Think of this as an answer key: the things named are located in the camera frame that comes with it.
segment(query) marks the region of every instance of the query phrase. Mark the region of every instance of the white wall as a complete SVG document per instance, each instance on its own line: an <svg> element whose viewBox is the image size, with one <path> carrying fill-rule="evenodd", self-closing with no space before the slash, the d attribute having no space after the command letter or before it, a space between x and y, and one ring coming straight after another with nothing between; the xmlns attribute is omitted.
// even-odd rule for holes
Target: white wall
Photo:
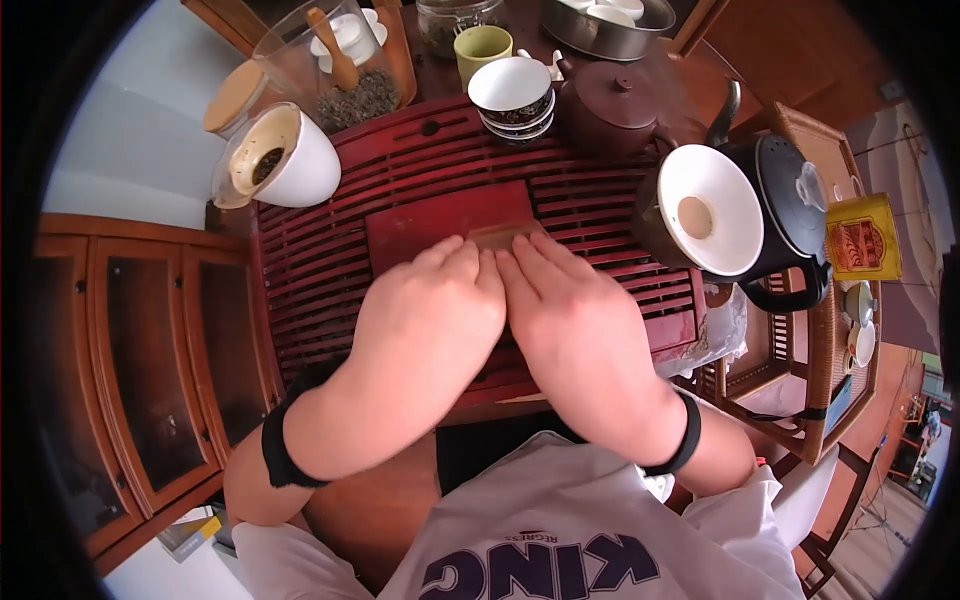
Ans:
<svg viewBox="0 0 960 600"><path fill-rule="evenodd" d="M213 550L213 538L178 563L150 540L104 578L116 600L252 600Z"/></svg>
<svg viewBox="0 0 960 600"><path fill-rule="evenodd" d="M179 0L154 2L80 105L43 210L204 228L225 143L204 111L243 60Z"/></svg>

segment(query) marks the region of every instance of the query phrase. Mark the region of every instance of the red wooden tea tray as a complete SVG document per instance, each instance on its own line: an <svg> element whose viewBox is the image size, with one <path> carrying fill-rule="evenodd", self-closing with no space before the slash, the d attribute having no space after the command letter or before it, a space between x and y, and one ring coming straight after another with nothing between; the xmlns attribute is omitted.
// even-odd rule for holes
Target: red wooden tea tray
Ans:
<svg viewBox="0 0 960 600"><path fill-rule="evenodd" d="M630 235L634 193L653 170L651 158L584 156L553 133L521 148L500 146L466 95L406 108L331 141L343 171L333 198L307 208L255 209L253 264L263 275L285 383L304 366L349 351L374 263L383 264L379 273L458 228L516 221L517 210L532 212L554 239L634 296L655 362L698 342L706 311L700 273L662 266ZM500 202L504 190L512 202ZM529 200L530 212L517 206L517 195ZM394 217L377 216L406 205ZM415 231L398 227L397 215ZM457 405L536 392L507 332Z"/></svg>

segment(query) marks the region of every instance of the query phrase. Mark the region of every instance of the teapot lid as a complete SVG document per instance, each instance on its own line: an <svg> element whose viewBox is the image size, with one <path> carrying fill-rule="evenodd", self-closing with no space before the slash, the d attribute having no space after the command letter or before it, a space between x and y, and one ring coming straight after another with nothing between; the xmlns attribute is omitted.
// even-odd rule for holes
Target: teapot lid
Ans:
<svg viewBox="0 0 960 600"><path fill-rule="evenodd" d="M820 255L827 237L827 203L817 168L779 135L756 143L757 176L783 241L804 256Z"/></svg>
<svg viewBox="0 0 960 600"><path fill-rule="evenodd" d="M587 110L618 129L640 129L657 119L656 93L640 73L625 65L585 64L572 84Z"/></svg>

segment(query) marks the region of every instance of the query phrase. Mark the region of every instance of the stacked tea cups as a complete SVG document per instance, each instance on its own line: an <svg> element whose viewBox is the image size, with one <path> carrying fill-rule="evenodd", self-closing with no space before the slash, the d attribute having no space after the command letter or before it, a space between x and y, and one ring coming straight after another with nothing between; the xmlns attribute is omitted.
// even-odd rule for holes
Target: stacked tea cups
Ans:
<svg viewBox="0 0 960 600"><path fill-rule="evenodd" d="M487 131L519 146L540 139L553 124L557 99L550 81L550 70L539 60L509 57L481 67L467 94Z"/></svg>

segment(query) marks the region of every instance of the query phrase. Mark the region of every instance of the person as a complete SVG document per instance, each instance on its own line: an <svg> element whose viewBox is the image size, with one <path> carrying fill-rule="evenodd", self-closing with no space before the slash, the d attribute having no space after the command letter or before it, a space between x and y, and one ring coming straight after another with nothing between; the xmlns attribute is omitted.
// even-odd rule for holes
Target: person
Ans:
<svg viewBox="0 0 960 600"><path fill-rule="evenodd" d="M287 521L317 486L435 427L509 321L534 381L588 443L539 432L446 495L378 597L803 597L771 509L780 484L735 421L657 377L636 301L542 233L512 250L454 236L379 277L343 365L237 446L224 490L254 595L372 598ZM695 495L683 516L644 484L644 468L663 466Z"/></svg>

